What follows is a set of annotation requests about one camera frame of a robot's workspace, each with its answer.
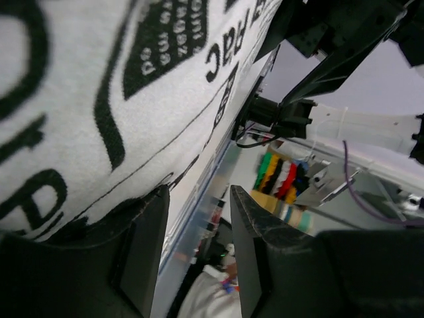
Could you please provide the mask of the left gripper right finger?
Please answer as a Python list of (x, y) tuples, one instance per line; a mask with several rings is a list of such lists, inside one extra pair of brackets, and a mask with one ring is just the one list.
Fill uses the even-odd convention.
[(230, 188), (243, 317), (422, 317), (423, 231), (313, 237)]

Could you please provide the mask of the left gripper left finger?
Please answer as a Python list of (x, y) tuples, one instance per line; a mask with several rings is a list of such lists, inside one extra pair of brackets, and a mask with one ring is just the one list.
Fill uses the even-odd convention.
[(2, 317), (148, 317), (170, 191), (130, 199), (51, 243), (1, 234)]

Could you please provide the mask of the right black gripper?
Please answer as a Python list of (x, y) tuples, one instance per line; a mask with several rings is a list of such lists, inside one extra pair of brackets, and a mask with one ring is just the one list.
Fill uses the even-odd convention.
[(324, 59), (283, 99), (289, 105), (336, 91), (380, 43), (394, 41), (412, 68), (423, 65), (422, 1), (283, 1), (258, 53), (287, 40)]

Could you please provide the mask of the newspaper print trousers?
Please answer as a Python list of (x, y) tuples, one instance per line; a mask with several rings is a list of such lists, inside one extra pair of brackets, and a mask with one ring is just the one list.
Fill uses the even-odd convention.
[(206, 159), (280, 1), (2, 1), (1, 229), (48, 240)]

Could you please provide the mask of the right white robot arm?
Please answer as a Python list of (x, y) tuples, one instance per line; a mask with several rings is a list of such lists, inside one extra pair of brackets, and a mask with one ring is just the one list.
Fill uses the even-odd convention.
[(375, 115), (314, 101), (332, 93), (370, 53), (393, 40), (410, 67), (423, 70), (422, 1), (283, 1), (259, 51), (264, 56), (287, 40), (304, 57), (323, 60), (280, 102), (252, 92), (235, 125), (264, 125), (274, 138), (324, 138), (379, 146), (423, 162), (423, 115)]

